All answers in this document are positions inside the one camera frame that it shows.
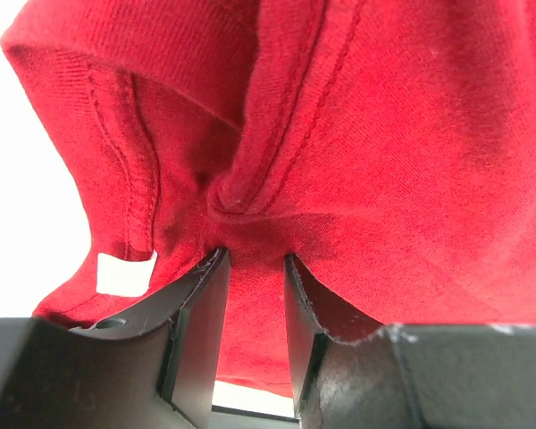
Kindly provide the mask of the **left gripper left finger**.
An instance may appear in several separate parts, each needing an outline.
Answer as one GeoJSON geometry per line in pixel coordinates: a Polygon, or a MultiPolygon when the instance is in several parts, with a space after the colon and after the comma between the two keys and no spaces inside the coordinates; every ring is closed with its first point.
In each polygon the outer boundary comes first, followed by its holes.
{"type": "Polygon", "coordinates": [[[218,248],[90,328],[0,318],[0,428],[206,428],[229,277],[218,248]]]}

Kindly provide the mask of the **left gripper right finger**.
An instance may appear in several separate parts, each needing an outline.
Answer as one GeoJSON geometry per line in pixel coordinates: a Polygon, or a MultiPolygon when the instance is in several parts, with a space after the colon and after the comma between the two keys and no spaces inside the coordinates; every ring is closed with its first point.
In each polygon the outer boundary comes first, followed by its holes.
{"type": "Polygon", "coordinates": [[[381,324],[284,263],[304,428],[536,428],[536,325],[381,324]]]}

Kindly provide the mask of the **dark red t-shirt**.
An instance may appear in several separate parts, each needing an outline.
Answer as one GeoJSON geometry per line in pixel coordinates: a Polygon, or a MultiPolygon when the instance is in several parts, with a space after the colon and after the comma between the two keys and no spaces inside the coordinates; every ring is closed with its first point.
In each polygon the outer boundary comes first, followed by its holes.
{"type": "Polygon", "coordinates": [[[29,1],[1,45],[91,230],[37,315],[225,247],[219,378],[286,396],[290,253],[385,324],[536,324],[536,1],[29,1]]]}

